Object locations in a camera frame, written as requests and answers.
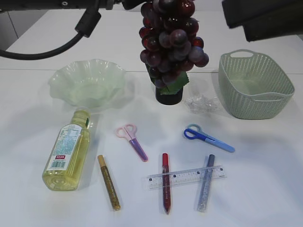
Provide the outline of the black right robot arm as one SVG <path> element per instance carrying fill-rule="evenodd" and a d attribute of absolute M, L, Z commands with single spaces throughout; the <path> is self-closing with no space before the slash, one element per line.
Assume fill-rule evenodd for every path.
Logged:
<path fill-rule="evenodd" d="M 223 0 L 230 29 L 242 26 L 248 42 L 303 33 L 301 0 Z"/>

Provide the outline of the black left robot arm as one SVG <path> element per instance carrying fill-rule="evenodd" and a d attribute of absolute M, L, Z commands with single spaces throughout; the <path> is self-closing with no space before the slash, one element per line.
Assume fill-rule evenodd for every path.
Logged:
<path fill-rule="evenodd" d="M 50 9 L 86 9 L 97 0 L 0 0 L 0 12 Z"/>

